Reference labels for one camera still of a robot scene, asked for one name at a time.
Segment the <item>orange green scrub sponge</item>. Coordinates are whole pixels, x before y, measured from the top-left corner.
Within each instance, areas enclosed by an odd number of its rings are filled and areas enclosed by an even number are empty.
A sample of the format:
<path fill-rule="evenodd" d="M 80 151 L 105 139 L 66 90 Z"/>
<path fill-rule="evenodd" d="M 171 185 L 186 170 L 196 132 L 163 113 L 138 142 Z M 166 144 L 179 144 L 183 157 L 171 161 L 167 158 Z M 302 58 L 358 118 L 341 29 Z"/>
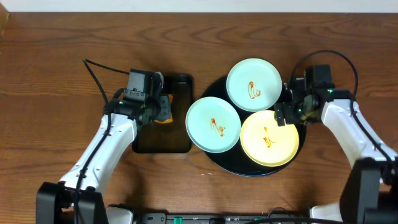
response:
<path fill-rule="evenodd" d="M 167 124 L 173 122 L 172 101 L 173 95 L 159 96 L 160 112 L 154 120 L 156 123 Z"/>

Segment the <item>light blue plate top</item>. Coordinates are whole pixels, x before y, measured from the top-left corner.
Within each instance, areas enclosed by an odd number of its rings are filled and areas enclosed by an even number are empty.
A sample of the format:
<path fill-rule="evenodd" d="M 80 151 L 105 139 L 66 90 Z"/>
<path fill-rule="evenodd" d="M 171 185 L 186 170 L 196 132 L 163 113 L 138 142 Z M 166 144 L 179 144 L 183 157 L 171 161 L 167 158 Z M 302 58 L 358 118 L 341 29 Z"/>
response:
<path fill-rule="evenodd" d="M 226 91 L 230 100 L 244 111 L 271 108 L 282 92 L 282 79 L 270 62 L 248 58 L 238 62 L 228 73 Z"/>

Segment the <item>light blue plate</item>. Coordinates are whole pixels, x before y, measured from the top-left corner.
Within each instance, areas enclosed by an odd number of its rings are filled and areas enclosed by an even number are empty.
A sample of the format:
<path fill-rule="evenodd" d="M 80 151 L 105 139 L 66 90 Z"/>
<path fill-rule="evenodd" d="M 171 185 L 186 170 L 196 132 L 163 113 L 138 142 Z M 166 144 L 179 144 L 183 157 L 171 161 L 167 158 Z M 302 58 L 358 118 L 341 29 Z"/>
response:
<path fill-rule="evenodd" d="M 185 127 L 196 146 L 217 154 L 230 150 L 238 142 L 241 120 L 226 100 L 207 96 L 189 107 Z"/>
<path fill-rule="evenodd" d="M 248 58 L 238 62 L 228 73 L 226 91 L 230 100 L 244 111 L 271 108 L 282 92 L 282 79 L 270 62 Z"/>

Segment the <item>yellow plate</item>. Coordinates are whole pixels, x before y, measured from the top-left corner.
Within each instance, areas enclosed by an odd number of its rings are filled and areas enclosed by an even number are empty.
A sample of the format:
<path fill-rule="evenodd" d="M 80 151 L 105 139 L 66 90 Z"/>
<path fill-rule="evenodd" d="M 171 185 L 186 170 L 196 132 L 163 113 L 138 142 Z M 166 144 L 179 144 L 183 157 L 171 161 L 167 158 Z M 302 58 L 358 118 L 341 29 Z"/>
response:
<path fill-rule="evenodd" d="M 272 110 L 258 111 L 244 121 L 240 142 L 255 163 L 267 167 L 291 161 L 299 149 L 299 132 L 293 124 L 279 126 Z"/>

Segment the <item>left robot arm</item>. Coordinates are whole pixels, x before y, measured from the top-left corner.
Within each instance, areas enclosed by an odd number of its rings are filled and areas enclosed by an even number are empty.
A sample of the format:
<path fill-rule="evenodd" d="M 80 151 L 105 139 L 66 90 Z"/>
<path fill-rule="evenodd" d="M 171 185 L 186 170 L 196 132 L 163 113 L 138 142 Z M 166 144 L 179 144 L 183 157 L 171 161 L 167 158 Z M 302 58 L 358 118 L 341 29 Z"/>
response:
<path fill-rule="evenodd" d="M 104 109 L 101 124 L 76 164 L 58 183 L 44 182 L 36 195 L 37 223 L 134 223 L 134 212 L 105 207 L 106 186 L 139 128 L 171 119 L 172 95 L 137 101 L 117 95 Z"/>

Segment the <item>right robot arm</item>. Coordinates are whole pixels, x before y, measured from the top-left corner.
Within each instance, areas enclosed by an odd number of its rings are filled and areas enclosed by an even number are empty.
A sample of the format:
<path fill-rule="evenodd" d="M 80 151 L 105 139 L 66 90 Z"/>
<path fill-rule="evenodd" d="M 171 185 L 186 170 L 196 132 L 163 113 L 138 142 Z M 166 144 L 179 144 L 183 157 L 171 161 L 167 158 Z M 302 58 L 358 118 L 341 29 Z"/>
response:
<path fill-rule="evenodd" d="M 314 219 L 344 223 L 397 223 L 397 153 L 385 145 L 360 112 L 354 95 L 331 78 L 297 78 L 291 99 L 274 106 L 279 126 L 323 123 L 351 165 L 338 202 L 310 209 Z"/>

